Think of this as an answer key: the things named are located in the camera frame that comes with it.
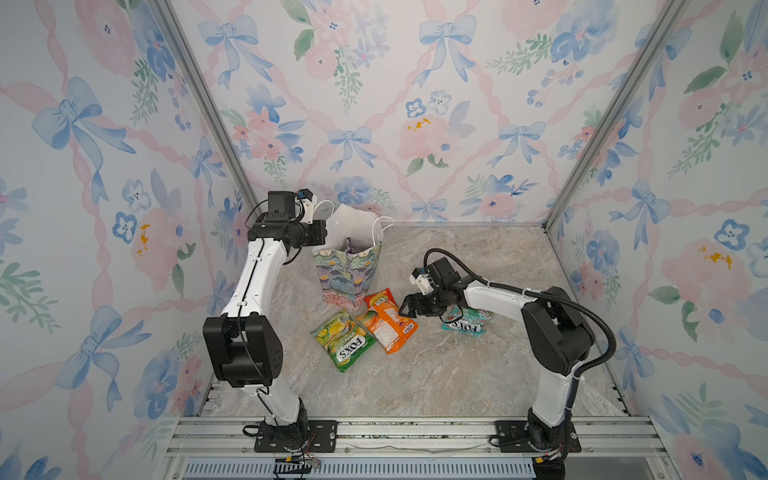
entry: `mounting plate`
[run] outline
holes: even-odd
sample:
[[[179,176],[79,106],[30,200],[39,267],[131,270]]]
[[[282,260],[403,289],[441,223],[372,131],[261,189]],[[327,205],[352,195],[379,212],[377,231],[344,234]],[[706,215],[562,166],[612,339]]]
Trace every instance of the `mounting plate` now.
[[[513,439],[514,437],[523,436],[525,432],[525,424],[527,420],[497,420],[494,422],[496,427],[496,435],[503,442],[504,438]],[[576,433],[576,428],[573,422],[571,422],[571,441],[570,453],[579,453],[581,451],[581,443],[578,441],[578,435],[576,438],[573,435]],[[536,452],[528,441],[520,443],[509,443],[501,446],[502,453],[520,453],[520,452]]]
[[[310,420],[309,437],[312,440],[309,452],[333,453],[336,450],[336,420]],[[256,443],[253,451],[256,453],[285,453],[283,442],[278,435],[277,427],[262,423],[256,433]]]

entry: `marble surface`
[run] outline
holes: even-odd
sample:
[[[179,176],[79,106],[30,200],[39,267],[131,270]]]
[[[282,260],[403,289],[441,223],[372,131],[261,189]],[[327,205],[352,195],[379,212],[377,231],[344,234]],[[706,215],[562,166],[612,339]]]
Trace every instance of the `marble surface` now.
[[[541,228],[392,227],[370,292],[388,287],[398,302],[414,293],[408,276],[431,247],[453,252],[489,279],[570,291]],[[419,317],[419,330],[398,352],[387,355],[376,344],[341,373],[310,335],[338,310],[323,300],[310,252],[280,271],[270,313],[285,352],[280,377],[289,380],[310,416],[523,416],[534,401],[540,367],[521,323],[497,314],[488,332],[475,338],[443,330],[438,318]],[[623,415],[614,397],[607,370],[594,368],[584,374],[574,415]],[[213,411],[263,413],[258,399],[226,383]]]

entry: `orange candy bag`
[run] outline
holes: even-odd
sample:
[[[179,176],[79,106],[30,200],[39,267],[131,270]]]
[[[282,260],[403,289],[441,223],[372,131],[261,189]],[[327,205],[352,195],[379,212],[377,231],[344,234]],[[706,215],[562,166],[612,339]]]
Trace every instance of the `orange candy bag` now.
[[[419,325],[397,314],[398,306],[389,289],[366,297],[368,311],[357,320],[376,337],[387,353],[394,353],[406,344]]]

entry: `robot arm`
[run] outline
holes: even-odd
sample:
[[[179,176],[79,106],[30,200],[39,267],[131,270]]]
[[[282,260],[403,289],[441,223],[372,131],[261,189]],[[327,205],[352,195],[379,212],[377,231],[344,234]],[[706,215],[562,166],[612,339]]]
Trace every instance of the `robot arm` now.
[[[427,264],[432,252],[451,257],[468,275],[461,277],[444,257]],[[506,442],[527,440],[534,450],[543,452],[547,460],[564,458],[568,452],[571,408],[578,381],[583,371],[613,355],[616,342],[611,330],[602,319],[572,302],[561,288],[553,286],[541,292],[488,282],[441,249],[429,250],[424,264],[410,277],[421,293],[413,293],[403,300],[400,315],[441,316],[456,304],[461,308],[500,313],[522,322],[541,371],[536,400],[528,411],[527,436]],[[601,357],[586,363],[594,344],[594,333],[581,312],[587,313],[605,331],[609,345]]]
[[[257,396],[269,412],[266,424],[280,428],[306,422],[306,411],[278,379],[283,344],[268,320],[270,299],[290,249],[323,245],[326,225],[313,220],[316,201],[309,190],[272,191],[267,201],[267,212],[248,231],[248,254],[234,295],[221,316],[206,319],[203,336],[216,378]]]

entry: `floral gift bag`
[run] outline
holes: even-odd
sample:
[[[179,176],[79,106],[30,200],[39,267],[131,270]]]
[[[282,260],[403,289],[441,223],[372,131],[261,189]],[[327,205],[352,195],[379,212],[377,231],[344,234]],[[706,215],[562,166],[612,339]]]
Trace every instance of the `floral gift bag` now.
[[[384,218],[392,219],[342,204],[326,221],[326,242],[313,248],[326,302],[348,310],[364,303],[379,265],[384,230],[391,226],[382,228]],[[349,243],[357,253],[345,251]]]

